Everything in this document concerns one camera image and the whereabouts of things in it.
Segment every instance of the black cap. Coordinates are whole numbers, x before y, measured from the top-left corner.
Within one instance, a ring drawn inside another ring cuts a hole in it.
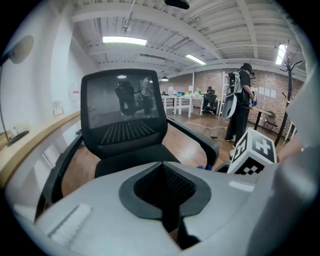
[[[255,75],[255,72],[253,71],[252,69],[252,66],[249,64],[249,63],[244,63],[241,67],[242,70],[246,70],[246,71],[249,71],[249,73],[254,76]]]

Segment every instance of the white wall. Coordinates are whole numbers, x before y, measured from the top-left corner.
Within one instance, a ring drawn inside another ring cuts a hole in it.
[[[32,35],[34,38],[31,53],[22,63],[13,64],[8,60],[2,66],[1,107],[7,130],[13,129],[21,122],[29,122],[33,126],[43,120],[43,106],[37,94],[39,87],[43,85],[39,84],[38,71],[45,38],[54,18],[54,12],[48,3],[40,4],[20,25],[7,46],[7,49],[12,48],[27,35]],[[48,101],[51,96],[47,93],[41,97]]]
[[[1,107],[4,124],[12,130],[19,123],[30,128],[53,116],[53,101],[60,100],[64,113],[80,110],[69,98],[69,85],[80,87],[83,76],[97,70],[75,39],[73,5],[67,4],[59,13],[52,2],[44,1],[20,25],[8,44],[12,48],[26,35],[34,37],[31,53],[20,64],[8,60],[1,78]],[[63,137],[67,145],[75,138],[75,125]]]
[[[98,68],[96,65],[86,55],[78,42],[72,38],[67,60],[66,83],[63,88],[61,87],[59,89],[57,95],[61,99],[65,99],[62,102],[65,114],[69,115],[80,110],[80,95],[78,102],[71,101],[69,96],[70,87],[74,89],[77,88],[80,91],[82,78],[85,75],[96,72],[97,70]],[[78,122],[63,134],[68,145],[76,138],[75,132],[80,128],[81,124]]]
[[[78,42],[72,38],[67,62],[67,86],[74,85],[80,91],[81,81],[85,75],[97,72],[97,66],[89,59]],[[80,110],[80,103],[71,102],[71,109]]]

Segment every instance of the wooden floor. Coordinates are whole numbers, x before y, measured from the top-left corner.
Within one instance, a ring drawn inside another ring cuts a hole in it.
[[[201,126],[195,125],[199,124],[205,127],[227,127],[229,120],[222,120],[220,116],[216,115],[199,115],[199,108],[194,108],[191,118],[188,118],[188,109],[182,109],[182,115],[169,115],[169,117],[174,118],[186,125],[192,127],[199,133],[204,134],[205,136],[217,137],[216,141],[219,144],[219,157],[216,161],[216,164],[213,167],[215,170],[219,165],[224,161],[229,159],[229,152],[233,149],[233,142],[225,141],[226,130],[224,128],[216,129],[206,129]],[[248,123],[248,127],[254,127],[253,123]],[[262,129],[258,127],[257,129],[262,134],[268,136],[272,140],[276,140],[277,134],[267,131],[267,129]],[[207,163],[206,154],[200,145],[172,126],[168,126],[168,132],[164,137],[162,142],[170,152],[184,165],[197,167],[205,166]],[[276,151],[277,153],[285,145],[285,140],[280,139]],[[93,155],[85,146],[81,146],[78,151],[75,153],[71,163],[63,177],[62,180],[62,194],[67,196],[72,193],[74,190],[85,184],[86,182],[92,180],[95,174],[95,168],[99,158]]]

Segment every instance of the chair armrest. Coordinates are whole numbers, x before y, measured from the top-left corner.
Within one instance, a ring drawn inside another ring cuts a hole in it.
[[[55,167],[51,170],[42,190],[42,194],[49,205],[52,205],[63,198],[61,190],[62,179],[82,140],[82,134],[78,135],[59,156],[55,163]]]
[[[206,169],[209,166],[213,167],[215,165],[219,156],[219,145],[214,139],[208,138],[196,130],[186,126],[184,123],[176,121],[170,117],[167,117],[167,122],[200,144],[206,155]]]

